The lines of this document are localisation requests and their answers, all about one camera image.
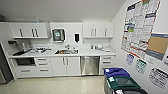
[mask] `ceiling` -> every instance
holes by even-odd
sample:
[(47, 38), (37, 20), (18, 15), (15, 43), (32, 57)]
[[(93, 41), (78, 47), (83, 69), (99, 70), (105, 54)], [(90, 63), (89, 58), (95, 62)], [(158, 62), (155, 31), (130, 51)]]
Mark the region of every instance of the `ceiling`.
[(0, 0), (8, 21), (110, 22), (125, 0)]

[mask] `kitchenette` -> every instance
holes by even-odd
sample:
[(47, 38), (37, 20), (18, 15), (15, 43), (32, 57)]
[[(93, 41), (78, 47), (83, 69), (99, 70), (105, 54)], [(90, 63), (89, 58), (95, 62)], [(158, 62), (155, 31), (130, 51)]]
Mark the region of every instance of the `kitchenette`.
[(108, 45), (114, 23), (10, 22), (9, 25), (14, 40), (8, 41), (13, 50), (7, 54), (15, 80), (99, 76), (104, 68), (114, 66), (115, 49)]

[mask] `sink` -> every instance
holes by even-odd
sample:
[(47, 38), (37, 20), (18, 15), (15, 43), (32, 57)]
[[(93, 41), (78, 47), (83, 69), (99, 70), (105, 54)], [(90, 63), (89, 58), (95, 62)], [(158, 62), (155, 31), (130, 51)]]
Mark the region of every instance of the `sink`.
[(78, 50), (58, 50), (55, 54), (77, 54)]

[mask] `paper towel dispenser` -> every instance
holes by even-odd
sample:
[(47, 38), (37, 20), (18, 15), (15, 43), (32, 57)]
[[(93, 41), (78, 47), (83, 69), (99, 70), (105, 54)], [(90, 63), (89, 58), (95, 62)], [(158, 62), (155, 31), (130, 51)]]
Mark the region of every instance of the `paper towel dispenser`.
[(63, 42), (65, 40), (65, 30), (64, 29), (54, 29), (52, 30), (53, 40), (56, 42)]

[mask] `tile floor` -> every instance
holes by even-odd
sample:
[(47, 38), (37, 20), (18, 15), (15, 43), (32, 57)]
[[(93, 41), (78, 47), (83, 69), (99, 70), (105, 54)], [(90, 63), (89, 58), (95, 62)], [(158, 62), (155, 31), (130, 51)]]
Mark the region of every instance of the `tile floor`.
[(0, 94), (104, 94), (103, 76), (28, 78), (0, 85)]

